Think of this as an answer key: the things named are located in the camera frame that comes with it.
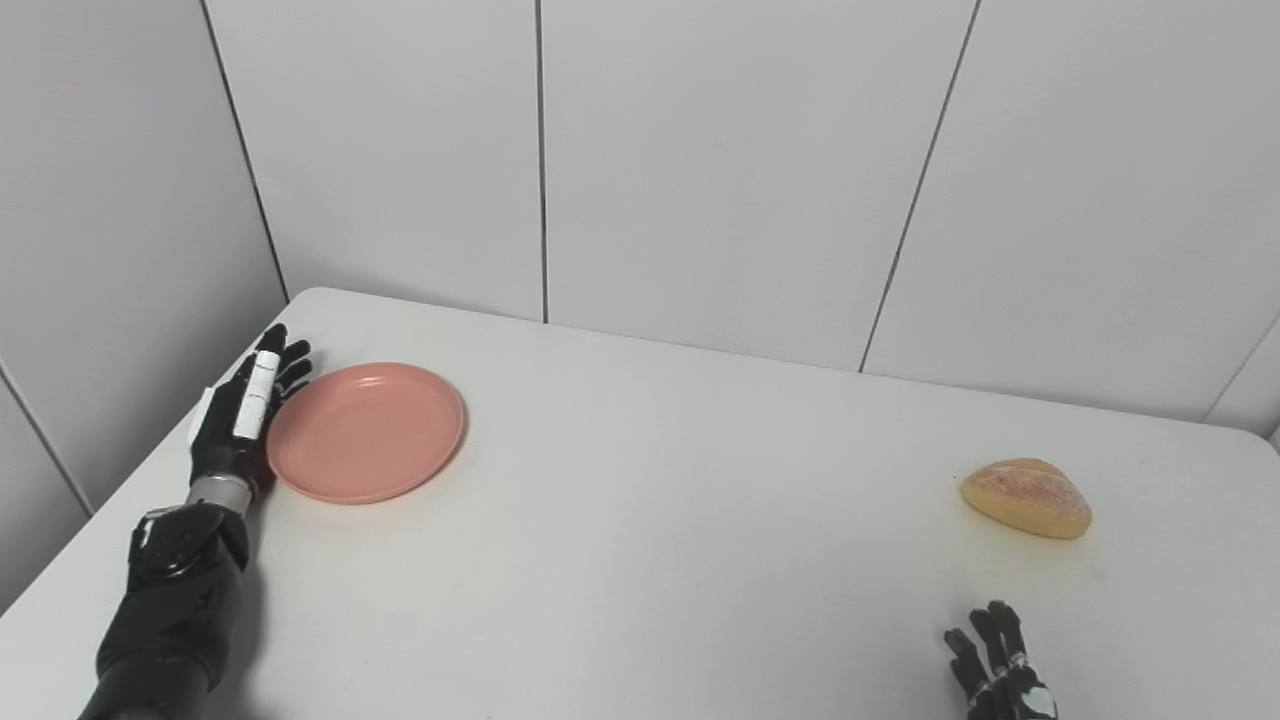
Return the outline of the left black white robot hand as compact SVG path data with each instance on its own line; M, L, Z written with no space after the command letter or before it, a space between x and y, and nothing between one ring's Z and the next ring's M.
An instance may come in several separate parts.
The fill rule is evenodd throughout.
M283 323L268 328L230 378L212 388L189 445L189 483L206 477L234 477L252 489L269 483L269 429L312 372L307 340L291 341Z

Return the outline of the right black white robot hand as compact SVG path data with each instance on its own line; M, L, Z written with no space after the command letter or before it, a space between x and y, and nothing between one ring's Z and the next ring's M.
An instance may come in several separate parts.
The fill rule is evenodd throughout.
M1059 705L1030 661L1021 619L1002 600L969 612L977 644L960 626L943 633L966 719L1059 719Z

